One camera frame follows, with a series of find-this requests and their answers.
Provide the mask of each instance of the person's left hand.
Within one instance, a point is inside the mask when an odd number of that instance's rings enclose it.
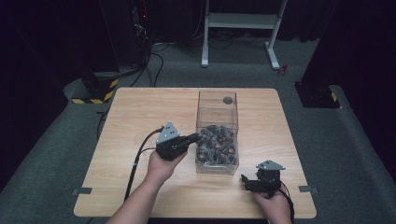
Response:
[[[186,155],[187,152],[172,161],[165,161],[158,155],[157,151],[153,151],[149,156],[147,178],[161,186],[172,176],[175,168]]]

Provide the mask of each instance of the metal bracket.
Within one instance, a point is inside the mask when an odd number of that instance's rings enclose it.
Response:
[[[262,170],[286,170],[286,167],[271,160],[264,161],[256,167]]]
[[[169,141],[171,139],[174,139],[176,137],[179,137],[180,133],[176,129],[176,127],[173,125],[171,121],[168,121],[163,128],[163,131],[160,133],[160,136],[158,136],[157,141],[155,142],[157,145]]]

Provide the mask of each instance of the black cable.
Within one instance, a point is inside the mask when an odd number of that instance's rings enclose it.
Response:
[[[140,72],[139,76],[137,76],[137,78],[134,80],[134,82],[129,87],[132,87],[137,82],[137,80],[142,76],[142,74],[145,72],[145,70],[146,70],[146,65],[145,65],[145,68],[143,68],[142,71]]]
[[[141,69],[142,69],[141,66],[139,66],[138,68],[136,68],[134,70],[131,70],[131,71],[128,71],[128,72],[125,72],[125,73],[122,73],[122,74],[119,74],[119,75],[116,75],[113,77],[102,77],[101,79],[102,80],[110,80],[110,79],[113,80],[113,79],[119,79],[121,77],[128,77],[128,76],[138,73],[139,71],[141,71]]]
[[[295,215],[294,204],[293,204],[293,201],[291,200],[289,189],[288,189],[288,187],[286,187],[286,185],[282,181],[280,181],[280,184],[285,186],[285,189],[287,191],[287,194],[286,194],[285,191],[283,191],[281,188],[278,189],[279,192],[283,196],[285,196],[286,200],[288,201],[289,209],[290,209],[290,221],[291,221],[292,224],[294,224],[294,215]]]
[[[154,44],[153,46],[160,46],[160,45],[165,45],[165,48],[163,48],[163,49],[151,50],[151,52],[161,52],[161,51],[164,51],[164,50],[168,49],[168,47],[169,47],[169,43],[168,43],[168,42],[156,43],[156,44]]]
[[[161,59],[161,66],[160,66],[160,69],[158,70],[157,74],[155,75],[154,85],[153,85],[153,87],[157,87],[158,75],[160,74],[161,70],[163,69],[163,57],[161,57],[161,55],[156,54],[156,53],[151,53],[151,54],[153,54]]]
[[[243,43],[243,44],[256,44],[256,43],[260,43],[262,41],[265,41],[265,38],[252,37],[251,40],[240,40],[240,38],[233,39],[233,42]]]
[[[146,142],[149,140],[149,138],[154,135],[155,133],[160,133],[163,131],[163,126],[160,129],[157,129],[155,131],[153,131],[152,133],[150,133],[146,139],[143,141],[142,145],[140,146],[139,150],[137,151],[136,157],[134,158],[134,165],[132,167],[132,171],[131,174],[129,176],[129,181],[128,181],[128,186],[126,188],[126,192],[125,192],[125,197],[124,197],[124,201],[126,201],[129,197],[129,194],[131,192],[131,186],[132,183],[134,182],[134,173],[136,173],[136,168],[137,168],[137,164],[139,163],[139,157],[140,154],[142,153],[142,148],[143,146],[146,144]]]
[[[110,108],[107,111],[105,111],[105,112],[97,112],[96,113],[96,114],[100,114],[101,115],[100,119],[99,119],[98,127],[96,129],[96,140],[97,141],[99,141],[100,125],[101,125],[102,122],[106,121],[106,116],[107,116],[107,113],[108,113],[109,110],[110,110]]]
[[[198,30],[199,30],[199,28],[201,26],[202,17],[204,16],[204,13],[203,13],[204,12],[204,6],[205,6],[205,1],[202,0],[199,21],[198,21],[197,28],[196,28],[194,34],[192,34],[192,36],[191,36],[192,38],[194,38],[194,36],[198,33]]]
[[[233,44],[233,37],[232,37],[231,35],[214,35],[214,34],[211,34],[211,35],[214,36],[214,38],[212,38],[212,39],[215,39],[215,40],[217,40],[217,41],[219,41],[219,42],[225,42],[225,41],[228,41],[228,42],[229,42],[229,44],[226,45],[225,47],[218,48],[218,47],[213,46],[213,43],[212,43],[212,45],[209,44],[209,41],[210,41],[211,39],[208,39],[207,45],[208,45],[210,48],[212,48],[212,49],[227,49],[227,48],[229,48],[229,47]]]
[[[148,72],[149,86],[150,86],[150,87],[153,87],[153,86],[154,86],[154,83],[153,83],[153,81],[152,81],[151,71],[149,70],[149,67],[148,67],[148,66],[146,67],[146,71]]]
[[[93,221],[94,217],[90,217],[85,224],[90,224]]]
[[[143,150],[140,152],[139,156],[142,155],[142,153],[143,153],[144,151],[153,150],[153,149],[156,149],[156,148],[155,148],[155,147],[148,147],[148,148],[145,148],[145,149],[143,149]]]

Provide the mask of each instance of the wire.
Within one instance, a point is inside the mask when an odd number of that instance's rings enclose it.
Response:
[[[234,38],[233,42],[244,43],[244,44],[256,44],[265,41],[265,38],[251,37],[251,40],[241,40],[240,38]]]
[[[155,148],[155,147],[148,147],[148,148],[145,148],[145,149],[143,149],[143,150],[140,152],[139,155],[141,155],[144,151],[153,150],[153,149],[156,149],[156,148]]]
[[[135,69],[133,69],[131,71],[127,71],[125,73],[122,73],[122,74],[119,74],[119,75],[116,75],[116,76],[101,77],[101,80],[113,80],[113,79],[119,79],[121,77],[128,77],[128,76],[131,76],[131,75],[134,75],[134,74],[138,73],[139,71],[141,71],[141,67],[137,67],[137,68],[135,68]]]
[[[160,45],[165,45],[165,47],[164,47],[163,49],[156,49],[156,50],[151,50],[151,52],[161,52],[161,51],[164,51],[164,50],[168,49],[168,47],[169,47],[169,44],[170,44],[170,43],[168,43],[168,42],[155,43],[155,44],[153,44],[152,46],[160,46]]]
[[[161,55],[156,54],[156,53],[151,53],[151,54],[153,54],[161,59],[161,66],[160,66],[160,69],[158,70],[157,74],[155,75],[154,85],[153,85],[153,87],[157,87],[158,75],[160,74],[161,70],[163,69],[163,57],[161,57]]]
[[[227,49],[227,48],[229,48],[232,44],[233,44],[233,39],[231,38],[231,39],[216,39],[216,40],[218,40],[218,41],[230,41],[230,43],[228,44],[228,45],[226,45],[225,47],[222,47],[222,48],[218,48],[218,47],[215,47],[215,46],[213,46],[213,45],[210,45],[210,44],[207,44],[210,48],[212,48],[212,49]]]
[[[139,150],[137,151],[136,157],[134,158],[134,165],[132,167],[132,171],[131,174],[129,176],[129,181],[128,181],[128,186],[126,188],[126,192],[125,192],[125,197],[124,197],[124,201],[126,201],[129,197],[129,194],[131,192],[131,186],[132,183],[134,182],[134,173],[136,173],[136,168],[137,168],[137,164],[139,163],[139,157],[140,154],[142,153],[142,148],[143,146],[146,144],[146,142],[149,140],[149,138],[154,135],[155,133],[160,133],[163,131],[163,126],[160,129],[157,129],[155,131],[153,131],[152,133],[150,133],[146,139],[143,141],[142,145],[140,146]]]
[[[105,112],[97,112],[96,114],[100,114],[100,119],[99,119],[99,123],[98,123],[98,127],[96,129],[96,140],[99,141],[99,135],[100,135],[100,125],[102,122],[106,121],[106,116],[108,111],[110,110],[110,108],[105,111]]]
[[[205,33],[201,33],[200,35],[194,37],[193,40],[199,39],[199,38],[202,37],[203,35],[205,35]]]
[[[151,76],[151,71],[149,70],[149,67],[146,67],[146,71],[148,72],[148,81],[149,81],[149,86],[153,87],[154,83],[152,82],[152,76]]]
[[[93,221],[94,217],[90,217],[85,224],[90,224]]]
[[[280,184],[283,185],[283,186],[285,186],[286,192],[288,193],[288,196],[290,197],[289,189],[288,189],[288,187],[285,185],[285,183],[283,183],[282,181],[280,181]]]
[[[132,86],[137,82],[137,80],[142,76],[142,74],[143,74],[143,72],[144,72],[145,70],[146,70],[146,69],[144,68],[144,69],[142,69],[142,70],[140,71],[139,76],[137,76],[137,78],[134,80],[134,82],[131,84],[130,87],[132,87]]]
[[[201,20],[202,20],[202,17],[203,17],[203,11],[204,11],[204,0],[202,0],[202,4],[201,4],[201,12],[200,12],[200,16],[199,16],[199,21],[198,21],[198,24],[197,24],[197,29],[195,30],[195,32],[194,32],[194,34],[191,36],[192,38],[194,38],[194,36],[195,35],[197,35],[197,33],[198,33],[198,30],[199,30],[199,27],[201,26]]]
[[[134,25],[134,28],[135,28],[135,30],[136,30],[136,34],[135,34],[135,36],[136,37],[139,37],[139,36],[147,36],[146,35],[146,30],[145,30],[145,28],[143,28],[143,26],[141,26],[141,25],[138,25],[138,24],[135,24]]]

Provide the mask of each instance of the white metal stand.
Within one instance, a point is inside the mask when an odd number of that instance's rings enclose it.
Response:
[[[205,9],[205,33],[204,45],[202,49],[202,67],[209,66],[208,59],[208,32],[209,27],[224,27],[224,28],[251,28],[251,29],[266,29],[273,30],[270,42],[265,42],[271,65],[273,69],[278,70],[279,63],[277,62],[274,53],[274,43],[276,35],[282,22],[283,12],[285,11],[288,0],[281,0],[280,9],[275,15],[262,14],[234,14],[234,13],[210,13],[209,0],[206,0]]]

